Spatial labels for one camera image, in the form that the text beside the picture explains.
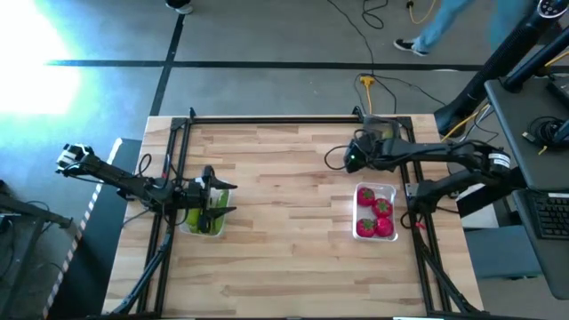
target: plastic container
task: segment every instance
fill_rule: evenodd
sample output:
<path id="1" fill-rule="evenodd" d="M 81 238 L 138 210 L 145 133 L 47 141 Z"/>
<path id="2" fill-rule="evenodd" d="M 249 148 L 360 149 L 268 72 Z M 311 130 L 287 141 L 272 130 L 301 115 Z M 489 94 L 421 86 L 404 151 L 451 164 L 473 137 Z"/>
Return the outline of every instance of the plastic container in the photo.
<path id="1" fill-rule="evenodd" d="M 397 224 L 395 222 L 395 214 L 392 213 L 389 215 L 388 219 L 391 220 L 391 223 L 393 223 L 393 234 L 391 234 L 391 236 L 377 236 L 374 235 L 373 237 L 363 237 L 363 236 L 359 236 L 356 232 L 356 224 L 357 221 L 360 219 L 371 219 L 371 220 L 375 220 L 377 219 L 377 217 L 375 216 L 375 214 L 372 211 L 372 207 L 364 207 L 361 205 L 357 204 L 357 191 L 360 188 L 370 188 L 371 190 L 373 190 L 373 192 L 375 193 L 375 198 L 384 198 L 387 199 L 395 208 L 395 195 L 396 195 L 396 189 L 395 187 L 393 187 L 392 185 L 384 185 L 384 184 L 378 184 L 378 183 L 368 183 L 368 182 L 361 182 L 358 183 L 356 186 L 356 191 L 354 191 L 354 212 L 353 212 L 353 217 L 352 217 L 352 235 L 354 236 L 354 239 L 356 240 L 360 240 L 360 241 L 396 241 L 397 240 Z"/>
<path id="2" fill-rule="evenodd" d="M 233 195 L 233 190 L 227 190 L 229 192 L 228 195 L 228 202 L 225 205 L 230 206 L 231 204 L 231 196 Z M 221 191 L 212 188 L 212 191 L 210 191 L 210 199 L 213 201 L 213 204 L 217 204 L 217 201 L 220 199 L 221 196 Z M 222 215 L 221 217 L 219 217 L 215 223 L 216 224 L 221 224 L 221 227 L 219 229 L 219 231 L 216 234 L 203 234 L 203 233 L 199 233 L 197 230 L 192 230 L 190 228 L 190 225 L 187 223 L 188 220 L 186 220 L 184 223 L 180 224 L 180 231 L 186 234 L 191 234 L 194 236 L 210 236 L 210 237 L 220 237 L 221 235 L 223 235 L 223 230 L 225 229 L 225 217 L 227 216 L 227 214 Z"/>

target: keyboard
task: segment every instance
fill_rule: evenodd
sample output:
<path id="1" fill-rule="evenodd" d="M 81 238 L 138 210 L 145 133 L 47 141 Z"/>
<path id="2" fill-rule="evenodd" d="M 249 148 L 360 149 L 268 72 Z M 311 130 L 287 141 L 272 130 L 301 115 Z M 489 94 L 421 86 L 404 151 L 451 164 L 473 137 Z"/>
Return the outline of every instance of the keyboard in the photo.
<path id="1" fill-rule="evenodd" d="M 569 240 L 569 198 L 532 194 L 528 200 L 535 212 L 538 237 Z"/>

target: wooden table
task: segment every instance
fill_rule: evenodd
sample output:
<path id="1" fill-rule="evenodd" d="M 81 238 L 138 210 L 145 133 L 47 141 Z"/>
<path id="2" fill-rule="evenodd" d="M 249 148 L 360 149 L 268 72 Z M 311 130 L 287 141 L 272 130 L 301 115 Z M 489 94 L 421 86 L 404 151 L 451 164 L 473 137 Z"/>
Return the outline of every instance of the wooden table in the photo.
<path id="1" fill-rule="evenodd" d="M 412 119 L 417 141 L 439 141 L 432 115 Z M 160 175 L 170 122 L 170 117 L 148 119 L 140 150 L 153 157 L 146 176 Z M 196 177 L 205 164 L 212 164 L 220 179 L 239 186 L 232 198 L 237 210 L 227 216 L 221 238 L 176 230 L 163 316 L 424 316 L 411 233 L 397 224 L 394 243 L 362 243 L 351 232 L 358 182 L 396 186 L 397 220 L 405 212 L 400 172 L 365 169 L 347 174 L 324 164 L 324 153 L 347 144 L 359 127 L 193 125 L 185 176 Z M 341 165 L 342 154 L 332 154 L 330 162 Z M 445 164 L 425 163 L 422 168 L 426 179 L 448 174 Z M 455 209 L 449 199 L 439 204 Z M 142 210 L 129 204 L 126 217 Z M 481 308 L 459 216 L 439 211 L 433 219 L 446 273 Z M 139 278 L 151 225 L 152 215 L 147 214 L 124 227 L 105 311 L 116 307 Z M 439 305 L 435 277 L 431 273 L 429 278 Z M 150 306 L 155 292 L 151 285 Z"/>

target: sneaker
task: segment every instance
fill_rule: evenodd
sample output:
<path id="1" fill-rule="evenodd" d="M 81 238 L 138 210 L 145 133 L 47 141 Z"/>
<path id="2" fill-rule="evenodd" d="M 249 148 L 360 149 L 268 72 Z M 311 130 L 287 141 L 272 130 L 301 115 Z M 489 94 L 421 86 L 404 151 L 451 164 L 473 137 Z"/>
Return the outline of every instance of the sneaker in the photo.
<path id="1" fill-rule="evenodd" d="M 420 52 L 417 51 L 413 48 L 413 40 L 403 40 L 403 39 L 397 39 L 396 41 L 393 42 L 393 45 L 401 50 L 401 51 L 410 51 L 415 53 L 416 55 L 420 56 L 420 57 L 424 57 L 426 55 L 428 55 L 428 52 Z"/>
<path id="2" fill-rule="evenodd" d="M 194 7 L 191 4 L 184 4 L 180 8 L 173 8 L 170 5 L 168 5 L 168 3 L 166 3 L 166 6 L 168 8 L 174 9 L 179 14 L 190 14 L 194 11 Z"/>

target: strawberry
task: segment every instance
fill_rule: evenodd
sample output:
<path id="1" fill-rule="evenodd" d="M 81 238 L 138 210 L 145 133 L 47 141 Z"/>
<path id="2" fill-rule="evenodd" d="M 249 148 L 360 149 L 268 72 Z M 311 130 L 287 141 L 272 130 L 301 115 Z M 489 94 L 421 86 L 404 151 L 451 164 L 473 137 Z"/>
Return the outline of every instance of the strawberry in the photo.
<path id="1" fill-rule="evenodd" d="M 378 236 L 391 236 L 393 234 L 393 223 L 388 218 L 378 218 L 375 226 L 375 234 Z"/>
<path id="2" fill-rule="evenodd" d="M 370 206 L 375 202 L 375 193 L 370 188 L 362 187 L 357 190 L 357 204 Z"/>
<path id="3" fill-rule="evenodd" d="M 375 221 L 371 219 L 358 220 L 356 233 L 362 237 L 372 237 L 375 234 Z"/>
<path id="4" fill-rule="evenodd" d="M 378 218 L 387 218 L 393 213 L 393 205 L 387 199 L 375 199 L 372 211 Z"/>

